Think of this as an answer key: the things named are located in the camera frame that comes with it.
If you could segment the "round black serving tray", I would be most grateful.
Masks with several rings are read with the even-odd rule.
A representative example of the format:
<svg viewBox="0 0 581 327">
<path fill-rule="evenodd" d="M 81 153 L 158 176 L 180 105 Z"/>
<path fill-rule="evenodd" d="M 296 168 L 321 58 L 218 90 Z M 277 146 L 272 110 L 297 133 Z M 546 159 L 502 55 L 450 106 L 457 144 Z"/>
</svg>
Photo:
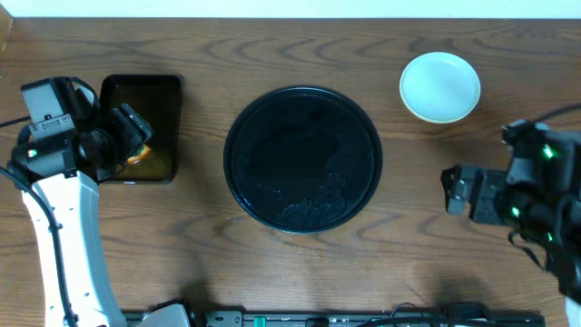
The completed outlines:
<svg viewBox="0 0 581 327">
<path fill-rule="evenodd" d="M 249 216 L 285 233 L 323 233 L 354 218 L 377 190 L 383 153 L 359 104 L 294 85 L 250 104 L 231 126 L 223 172 Z"/>
</svg>

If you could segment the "orange green sponge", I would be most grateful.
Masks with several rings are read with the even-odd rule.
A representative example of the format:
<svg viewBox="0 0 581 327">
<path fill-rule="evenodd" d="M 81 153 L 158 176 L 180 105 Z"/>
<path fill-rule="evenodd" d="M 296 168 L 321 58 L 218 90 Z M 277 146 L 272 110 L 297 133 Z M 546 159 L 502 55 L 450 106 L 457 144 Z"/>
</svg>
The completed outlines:
<svg viewBox="0 0 581 327">
<path fill-rule="evenodd" d="M 147 145 L 144 144 L 140 149 L 138 149 L 135 153 L 133 153 L 128 159 L 128 164 L 137 164 L 142 159 L 147 157 L 151 153 L 152 149 Z"/>
</svg>

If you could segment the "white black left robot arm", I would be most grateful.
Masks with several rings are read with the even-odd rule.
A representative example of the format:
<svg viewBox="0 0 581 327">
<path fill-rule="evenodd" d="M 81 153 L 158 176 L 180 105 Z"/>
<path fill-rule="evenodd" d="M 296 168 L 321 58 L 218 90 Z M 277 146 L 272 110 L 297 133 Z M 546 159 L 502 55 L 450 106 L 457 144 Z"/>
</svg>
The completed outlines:
<svg viewBox="0 0 581 327">
<path fill-rule="evenodd" d="M 124 326 L 98 222 L 99 183 L 152 137 L 130 106 L 105 112 L 58 106 L 30 112 L 2 173 L 23 193 L 33 221 L 48 326 Z"/>
</svg>

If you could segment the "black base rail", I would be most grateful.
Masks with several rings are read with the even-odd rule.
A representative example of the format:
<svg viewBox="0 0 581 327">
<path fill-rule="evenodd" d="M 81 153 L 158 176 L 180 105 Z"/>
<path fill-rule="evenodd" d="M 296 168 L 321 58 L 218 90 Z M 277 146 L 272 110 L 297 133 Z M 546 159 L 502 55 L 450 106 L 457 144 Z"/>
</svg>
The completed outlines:
<svg viewBox="0 0 581 327">
<path fill-rule="evenodd" d="M 480 302 L 455 302 L 437 309 L 404 302 L 383 312 L 198 312 L 185 300 L 162 302 L 151 309 L 124 311 L 129 326 L 195 327 L 416 327 L 507 326 L 544 327 L 545 317 L 534 312 L 494 312 Z"/>
</svg>

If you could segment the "yellow plate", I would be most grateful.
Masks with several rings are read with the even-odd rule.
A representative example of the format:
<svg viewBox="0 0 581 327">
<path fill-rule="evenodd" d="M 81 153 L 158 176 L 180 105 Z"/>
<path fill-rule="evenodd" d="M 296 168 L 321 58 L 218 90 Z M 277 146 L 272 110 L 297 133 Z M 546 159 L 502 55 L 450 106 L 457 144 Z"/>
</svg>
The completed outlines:
<svg viewBox="0 0 581 327">
<path fill-rule="evenodd" d="M 478 86 L 404 88 L 400 95 L 405 107 L 420 120 L 450 124 L 463 119 L 475 109 L 481 91 Z"/>
</svg>

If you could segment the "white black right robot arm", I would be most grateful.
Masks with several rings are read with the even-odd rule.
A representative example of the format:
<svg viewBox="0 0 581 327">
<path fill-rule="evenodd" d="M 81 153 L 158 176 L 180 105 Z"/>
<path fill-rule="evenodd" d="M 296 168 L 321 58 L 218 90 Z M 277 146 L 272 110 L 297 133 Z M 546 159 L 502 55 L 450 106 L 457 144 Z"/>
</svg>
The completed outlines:
<svg viewBox="0 0 581 327">
<path fill-rule="evenodd" d="M 542 270 L 580 301 L 580 134 L 519 120 L 503 128 L 505 170 L 457 164 L 442 172 L 446 210 L 474 223 L 510 227 L 510 239 L 542 247 Z"/>
</svg>

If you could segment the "black rectangular water tray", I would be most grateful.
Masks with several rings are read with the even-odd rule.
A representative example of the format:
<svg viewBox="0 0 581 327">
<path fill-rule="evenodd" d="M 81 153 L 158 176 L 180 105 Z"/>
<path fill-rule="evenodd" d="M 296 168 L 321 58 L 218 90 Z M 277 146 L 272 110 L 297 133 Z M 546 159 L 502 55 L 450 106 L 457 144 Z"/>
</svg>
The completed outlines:
<svg viewBox="0 0 581 327">
<path fill-rule="evenodd" d="M 150 152 L 140 161 L 127 164 L 112 180 L 170 183 L 178 167 L 181 78 L 174 74 L 112 74 L 102 82 L 100 101 L 107 109 L 130 105 L 153 129 L 153 137 L 146 143 Z"/>
</svg>

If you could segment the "mint green plate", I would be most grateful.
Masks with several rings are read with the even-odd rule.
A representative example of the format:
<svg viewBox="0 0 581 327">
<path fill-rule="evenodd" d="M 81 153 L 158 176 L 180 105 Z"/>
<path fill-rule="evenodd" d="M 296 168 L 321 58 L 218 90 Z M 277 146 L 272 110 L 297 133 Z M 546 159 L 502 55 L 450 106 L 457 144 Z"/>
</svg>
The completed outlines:
<svg viewBox="0 0 581 327">
<path fill-rule="evenodd" d="M 399 79 L 399 94 L 404 88 L 479 87 L 476 70 L 465 59 L 450 53 L 422 54 L 410 61 Z"/>
</svg>

